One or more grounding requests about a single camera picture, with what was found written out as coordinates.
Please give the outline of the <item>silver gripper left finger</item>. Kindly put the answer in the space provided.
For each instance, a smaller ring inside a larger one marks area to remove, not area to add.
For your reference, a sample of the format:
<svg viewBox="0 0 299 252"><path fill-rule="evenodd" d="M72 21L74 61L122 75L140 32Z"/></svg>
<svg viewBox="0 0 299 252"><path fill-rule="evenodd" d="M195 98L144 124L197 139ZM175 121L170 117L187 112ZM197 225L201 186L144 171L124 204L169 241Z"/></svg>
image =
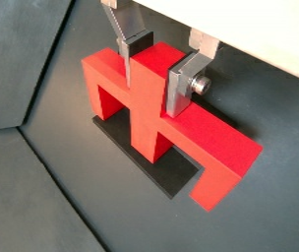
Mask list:
<svg viewBox="0 0 299 252"><path fill-rule="evenodd" d="M102 0L116 34L119 54L124 59L126 80L130 80L130 58L154 45L154 33L146 29L140 7L132 0Z"/></svg>

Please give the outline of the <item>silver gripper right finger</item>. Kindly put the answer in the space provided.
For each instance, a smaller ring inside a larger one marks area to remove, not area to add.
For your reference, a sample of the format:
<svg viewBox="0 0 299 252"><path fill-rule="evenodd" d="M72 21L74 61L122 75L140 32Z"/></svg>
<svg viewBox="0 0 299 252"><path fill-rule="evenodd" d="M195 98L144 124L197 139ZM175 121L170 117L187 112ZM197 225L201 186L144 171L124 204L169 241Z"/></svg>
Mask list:
<svg viewBox="0 0 299 252"><path fill-rule="evenodd" d="M205 76L205 69L215 57L218 45L218 38L198 29L190 30L189 46L194 52L169 71L166 111L171 117L187 109L191 95L203 95L210 88L211 81Z"/></svg>

